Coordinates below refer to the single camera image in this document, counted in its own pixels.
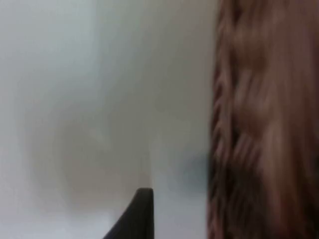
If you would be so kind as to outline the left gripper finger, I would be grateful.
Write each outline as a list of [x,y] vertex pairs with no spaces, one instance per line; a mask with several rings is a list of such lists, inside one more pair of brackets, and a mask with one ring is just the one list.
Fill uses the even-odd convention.
[[124,213],[105,239],[154,239],[154,191],[138,188]]

